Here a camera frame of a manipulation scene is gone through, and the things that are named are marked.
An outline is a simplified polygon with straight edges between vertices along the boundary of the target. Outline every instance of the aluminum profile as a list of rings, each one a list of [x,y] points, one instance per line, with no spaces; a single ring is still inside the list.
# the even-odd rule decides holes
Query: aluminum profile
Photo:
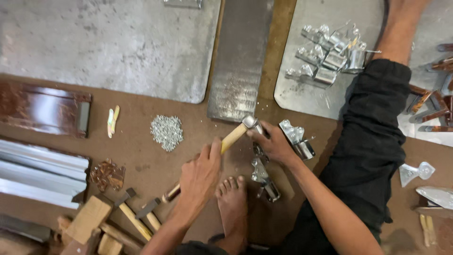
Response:
[[[48,148],[0,140],[0,160],[53,172],[85,181],[89,160],[51,151]]]
[[[0,192],[77,209],[89,159],[0,140]]]

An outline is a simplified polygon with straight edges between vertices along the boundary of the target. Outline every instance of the hammer head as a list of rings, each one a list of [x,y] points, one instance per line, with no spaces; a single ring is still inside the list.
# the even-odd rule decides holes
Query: hammer head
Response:
[[[136,219],[140,219],[145,217],[148,213],[152,212],[156,206],[160,204],[160,199],[156,197],[155,199],[149,201],[145,207],[141,211],[139,211],[136,215]]]
[[[124,195],[115,202],[115,207],[119,207],[120,204],[126,202],[126,200],[128,200],[129,198],[133,197],[137,195],[137,193],[135,192],[135,190],[133,188],[128,188],[126,190],[126,193],[124,193]]]
[[[245,118],[243,118],[242,123],[248,128],[253,128],[254,126],[258,125],[258,119],[251,116],[247,115]]]

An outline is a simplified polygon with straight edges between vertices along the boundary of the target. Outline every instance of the sheet of metal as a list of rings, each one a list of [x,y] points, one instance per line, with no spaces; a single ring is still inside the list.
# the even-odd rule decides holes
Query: sheet of metal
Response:
[[[372,47],[376,44],[382,27],[384,8],[384,1],[375,0],[343,0],[328,3],[297,0],[274,91],[278,105],[296,112],[341,119],[342,107],[349,96],[355,75],[341,73],[333,86],[322,89],[286,79],[285,71],[289,68],[298,69],[304,64],[294,55],[299,47],[309,44],[308,39],[301,36],[305,25],[316,28],[327,24],[331,29],[336,29],[351,19],[352,23],[357,24],[361,39]],[[415,86],[428,90],[442,87],[446,74],[427,72],[426,65],[448,56],[438,52],[437,45],[451,42],[451,34],[445,33],[451,30],[450,26],[453,23],[453,15],[446,11],[449,9],[451,0],[437,0],[433,1],[422,15],[409,64],[412,70],[411,84]],[[423,107],[419,113],[423,114],[423,111],[426,113],[429,109]],[[415,124],[412,119],[413,116],[405,113],[398,117],[400,129],[406,136],[453,146],[453,137],[449,133],[433,134],[419,131],[422,125],[440,125],[438,119],[423,124]]]
[[[49,241],[51,234],[49,227],[22,221],[5,214],[0,214],[0,229],[6,229],[9,232],[23,235],[40,243]]]
[[[45,147],[0,139],[0,160],[45,170],[85,181],[89,159],[52,151]]]
[[[84,191],[87,183],[50,172],[0,161],[0,192],[77,209],[72,198]]]
[[[207,116],[241,122],[255,113],[273,0],[225,2]]]
[[[221,0],[0,1],[0,72],[200,103]]]

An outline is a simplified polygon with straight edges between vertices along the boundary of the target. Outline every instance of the hammer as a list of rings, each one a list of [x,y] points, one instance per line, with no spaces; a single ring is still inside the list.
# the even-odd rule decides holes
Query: hammer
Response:
[[[251,115],[247,115],[242,120],[242,123],[222,140],[221,154],[227,151],[243,134],[247,132],[247,130],[252,128],[257,129],[259,133],[262,133],[262,130],[258,130],[262,129],[262,126],[258,119]],[[162,202],[169,203],[180,193],[181,185],[179,184],[179,182],[177,182],[173,188],[164,193],[164,195],[162,196]]]
[[[115,202],[115,207],[119,207],[121,211],[126,214],[132,224],[134,224],[134,226],[138,229],[140,234],[142,234],[142,236],[149,241],[153,236],[153,233],[151,233],[151,231],[140,220],[135,218],[134,212],[126,204],[126,200],[135,196],[136,194],[137,193],[133,188],[128,188],[126,190],[126,193],[118,201]]]
[[[148,218],[149,222],[151,223],[151,226],[154,228],[155,231],[158,231],[160,228],[160,221],[156,217],[156,215],[153,213],[154,208],[160,204],[160,199],[156,197],[155,199],[151,200],[148,202],[141,211],[135,215],[136,219],[140,219],[146,216]]]

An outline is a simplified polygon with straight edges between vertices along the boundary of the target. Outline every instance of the bare foot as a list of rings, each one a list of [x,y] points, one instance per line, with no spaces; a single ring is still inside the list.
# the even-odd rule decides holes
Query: bare foot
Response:
[[[228,254],[239,254],[247,245],[247,191],[243,176],[224,180],[216,190],[225,238],[216,243]]]

